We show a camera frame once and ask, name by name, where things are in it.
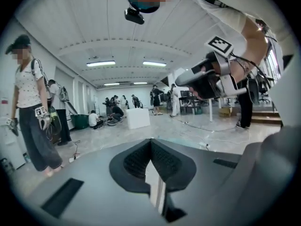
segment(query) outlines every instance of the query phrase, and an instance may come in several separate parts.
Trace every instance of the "glossy tile floor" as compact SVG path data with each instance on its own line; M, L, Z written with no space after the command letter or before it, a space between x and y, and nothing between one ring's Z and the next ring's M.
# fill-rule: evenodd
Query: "glossy tile floor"
M179 120L189 122L191 127ZM119 145L144 138L166 139L185 146L191 146L212 151L242 154L246 145L252 142L260 142L268 135L278 132L279 126L252 124L249 130L235 128L237 117L220 118L214 115L213 122L209 121L208 114L185 115L170 118L169 115L150 116L150 126L129 130L127 120L115 127L103 127L97 130L87 128L71 132L73 141L78 141L80 156L96 150ZM63 158L64 165L69 164L69 158L73 157L76 145L70 142L68 145L56 147ZM41 172L37 172L31 163L27 163L12 175L12 183L20 194L28 196L34 188L46 178ZM151 201L156 202L158 174L150 163L147 168L146 181L151 185Z

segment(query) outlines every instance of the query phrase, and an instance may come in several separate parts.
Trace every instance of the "ceiling light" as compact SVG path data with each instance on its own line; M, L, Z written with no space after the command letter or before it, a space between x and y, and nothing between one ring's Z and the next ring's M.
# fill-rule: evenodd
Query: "ceiling light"
M115 61L104 61L104 62L95 62L95 63L88 63L88 67L93 67L93 66L100 66L100 65L115 65Z
M109 86L109 85L119 85L119 83L104 84L104 86Z
M162 67L166 66L166 64L164 63L155 63L155 62L148 62L148 61L144 61L143 65L154 65L154 66L162 66Z

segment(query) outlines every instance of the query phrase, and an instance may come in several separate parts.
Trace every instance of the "white ceiling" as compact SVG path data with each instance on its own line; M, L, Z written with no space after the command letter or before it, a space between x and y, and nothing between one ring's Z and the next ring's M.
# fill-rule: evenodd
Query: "white ceiling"
M97 87L155 83L173 69L202 60L208 52L204 43L213 35L239 40L238 33L196 0L171 0L157 12L143 14L144 25L127 21L126 8L127 0L25 0L16 18L49 52ZM86 66L108 60L116 65ZM144 60L167 66L146 66Z

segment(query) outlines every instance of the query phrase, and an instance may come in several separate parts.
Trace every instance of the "backpack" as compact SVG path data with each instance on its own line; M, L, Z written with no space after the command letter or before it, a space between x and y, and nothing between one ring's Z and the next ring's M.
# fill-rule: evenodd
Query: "backpack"
M60 87L60 101L69 102L69 95L66 88L64 86L63 87L59 86L59 87Z
M32 70L32 75L33 76L35 76L35 71L34 71L34 62L36 61L37 59L36 58L34 58L33 60L32 60L32 63L31 63L31 70ZM51 105L51 102L52 102L52 98L51 98L51 93L50 93L50 88L49 88L49 86L48 86L48 79L47 79L47 76L46 76L46 74L44 73L44 71L42 70L42 74L43 74L43 77L44 77L44 83L45 83L45 88L46 88L46 92L47 92L47 104L48 104L48 106L50 106Z

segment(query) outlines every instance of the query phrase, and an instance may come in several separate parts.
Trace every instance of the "wooden step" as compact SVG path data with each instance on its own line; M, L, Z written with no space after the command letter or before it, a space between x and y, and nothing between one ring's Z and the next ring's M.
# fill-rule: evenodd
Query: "wooden step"
M272 111L253 111L252 115L254 116L268 116L268 117L280 117L278 112L272 112Z
M281 125L280 117L269 117L269 116L252 116L252 123L260 123L260 124L273 124L273 125Z

